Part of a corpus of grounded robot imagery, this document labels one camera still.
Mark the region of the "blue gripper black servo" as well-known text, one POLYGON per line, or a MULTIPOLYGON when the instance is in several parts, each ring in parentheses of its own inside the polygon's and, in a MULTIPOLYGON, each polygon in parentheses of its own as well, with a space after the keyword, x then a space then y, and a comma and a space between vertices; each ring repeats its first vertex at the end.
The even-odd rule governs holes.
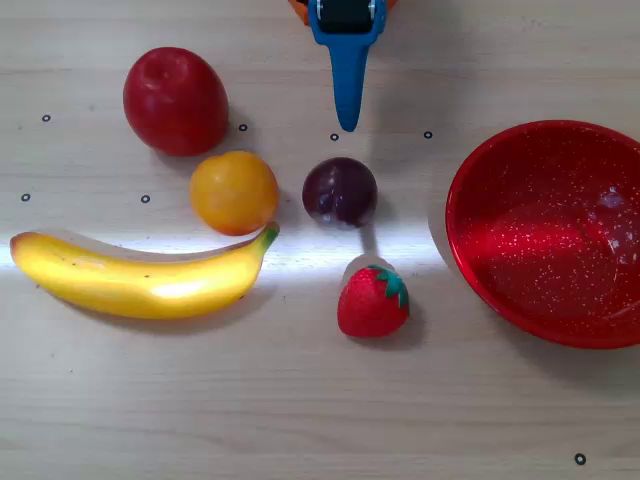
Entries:
POLYGON ((384 31, 387 13, 388 2, 384 0, 308 2, 308 21, 314 39, 320 45, 329 46, 336 114, 346 132, 353 132, 357 127, 368 46, 384 31))

